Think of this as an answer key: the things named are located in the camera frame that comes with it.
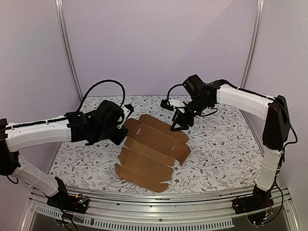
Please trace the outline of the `brown cardboard box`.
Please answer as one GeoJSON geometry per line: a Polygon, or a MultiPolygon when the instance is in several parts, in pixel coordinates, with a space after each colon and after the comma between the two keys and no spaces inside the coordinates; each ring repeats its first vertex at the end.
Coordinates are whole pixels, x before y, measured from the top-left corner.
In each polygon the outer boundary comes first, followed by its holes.
{"type": "Polygon", "coordinates": [[[191,150],[189,137],[172,131],[171,125],[151,116],[125,121],[128,134],[115,165],[119,178],[156,193],[165,191],[172,180],[175,161],[182,165],[191,150]]]}

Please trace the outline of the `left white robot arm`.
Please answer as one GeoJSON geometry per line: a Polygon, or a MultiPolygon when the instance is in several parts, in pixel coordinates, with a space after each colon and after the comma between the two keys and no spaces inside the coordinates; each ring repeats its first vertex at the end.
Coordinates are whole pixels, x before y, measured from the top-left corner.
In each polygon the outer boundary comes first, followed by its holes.
{"type": "Polygon", "coordinates": [[[54,143],[85,141],[86,146],[103,140],[120,145],[128,133],[125,121],[133,112],[131,104],[117,105],[104,100],[97,109],[74,111],[55,118],[28,123],[0,121],[0,174],[15,177],[43,192],[61,208],[71,205],[62,180],[51,177],[29,163],[19,151],[54,143]]]}

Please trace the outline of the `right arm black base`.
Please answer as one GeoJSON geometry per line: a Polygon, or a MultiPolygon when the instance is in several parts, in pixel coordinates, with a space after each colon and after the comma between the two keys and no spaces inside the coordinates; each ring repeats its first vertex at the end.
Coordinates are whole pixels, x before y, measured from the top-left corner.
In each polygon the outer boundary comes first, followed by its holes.
{"type": "Polygon", "coordinates": [[[235,214],[248,213],[274,205],[270,188],[267,191],[259,189],[256,185],[253,194],[248,197],[237,197],[232,201],[232,208],[235,214]]]}

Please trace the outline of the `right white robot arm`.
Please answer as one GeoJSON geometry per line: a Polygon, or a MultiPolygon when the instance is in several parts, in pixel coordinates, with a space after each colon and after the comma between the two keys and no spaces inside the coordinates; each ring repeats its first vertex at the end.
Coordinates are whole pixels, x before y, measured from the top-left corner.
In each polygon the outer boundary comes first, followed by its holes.
{"type": "Polygon", "coordinates": [[[272,97],[245,90],[225,79],[204,83],[198,75],[188,77],[181,86],[186,89],[191,101],[183,103],[167,98],[169,110],[176,111],[172,118],[172,131],[192,127],[196,116],[202,116],[205,109],[214,108],[216,104],[235,107],[265,122],[262,134],[263,163],[256,187],[269,191],[285,160],[285,148],[291,144],[288,141],[289,132],[294,132],[286,99],[281,95],[272,97]]]}

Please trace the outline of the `left aluminium frame post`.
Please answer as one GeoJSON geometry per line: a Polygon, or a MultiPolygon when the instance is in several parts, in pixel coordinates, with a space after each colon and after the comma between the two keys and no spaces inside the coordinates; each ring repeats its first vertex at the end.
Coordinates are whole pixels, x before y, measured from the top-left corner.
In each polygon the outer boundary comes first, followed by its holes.
{"type": "Polygon", "coordinates": [[[67,31],[67,27],[65,23],[63,1],[55,0],[55,8],[56,8],[56,13],[57,13],[60,33],[62,37],[62,42],[64,46],[64,52],[65,52],[67,63],[68,63],[68,68],[69,68],[70,75],[73,81],[73,85],[74,85],[74,88],[77,94],[77,98],[81,102],[83,98],[83,94],[82,94],[81,85],[80,85],[80,82],[77,76],[77,71],[76,71],[76,67],[74,64],[74,59],[73,59],[73,55],[72,55],[72,51],[70,47],[68,31],[67,31]]]}

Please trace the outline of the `aluminium frame post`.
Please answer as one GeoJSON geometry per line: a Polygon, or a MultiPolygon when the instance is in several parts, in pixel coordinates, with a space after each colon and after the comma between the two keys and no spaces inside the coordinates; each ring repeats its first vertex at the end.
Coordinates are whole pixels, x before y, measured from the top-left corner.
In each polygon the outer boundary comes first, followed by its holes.
{"type": "Polygon", "coordinates": [[[74,85],[74,88],[77,94],[77,98],[81,102],[83,98],[83,94],[82,94],[81,85],[80,85],[80,82],[77,76],[77,71],[76,71],[76,67],[74,64],[74,59],[73,59],[73,55],[72,55],[72,51],[70,47],[68,31],[67,31],[67,27],[65,23],[63,1],[55,0],[55,8],[56,8],[56,13],[57,13],[60,33],[62,37],[62,42],[64,46],[64,52],[65,52],[67,63],[68,63],[68,68],[69,68],[70,75],[73,81],[73,85],[74,85]]]}
{"type": "Polygon", "coordinates": [[[251,42],[248,50],[248,56],[246,59],[246,63],[244,66],[244,72],[240,83],[240,88],[245,89],[249,74],[251,71],[255,51],[257,48],[257,42],[258,42],[258,36],[260,32],[261,22],[262,22],[262,15],[264,10],[264,0],[257,0],[257,6],[256,6],[256,13],[255,13],[255,19],[253,24],[253,30],[252,30],[252,36],[251,36],[251,42]]]}

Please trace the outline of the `aluminium front rail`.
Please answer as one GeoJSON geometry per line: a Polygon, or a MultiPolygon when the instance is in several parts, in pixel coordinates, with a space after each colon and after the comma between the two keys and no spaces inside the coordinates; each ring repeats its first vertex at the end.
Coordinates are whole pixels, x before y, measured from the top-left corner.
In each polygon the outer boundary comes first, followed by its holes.
{"type": "Polygon", "coordinates": [[[286,187],[273,189],[274,205],[236,214],[234,199],[251,187],[193,193],[124,193],[68,188],[90,198],[85,214],[64,218],[33,190],[26,204],[23,231],[298,231],[299,220],[286,187]]]}

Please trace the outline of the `right aluminium frame post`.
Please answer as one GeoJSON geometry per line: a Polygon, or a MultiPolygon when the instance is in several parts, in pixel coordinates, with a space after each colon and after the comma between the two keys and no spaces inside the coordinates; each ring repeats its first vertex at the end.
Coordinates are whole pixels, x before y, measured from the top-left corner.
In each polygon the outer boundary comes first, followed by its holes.
{"type": "Polygon", "coordinates": [[[251,36],[251,42],[248,50],[248,56],[246,59],[246,63],[244,66],[244,72],[240,83],[240,88],[245,89],[249,74],[251,71],[255,51],[257,48],[257,42],[258,42],[258,36],[260,32],[261,22],[262,22],[262,15],[264,10],[264,0],[257,0],[257,6],[256,6],[256,13],[255,13],[255,19],[253,24],[253,30],[252,30],[252,36],[251,36]]]}

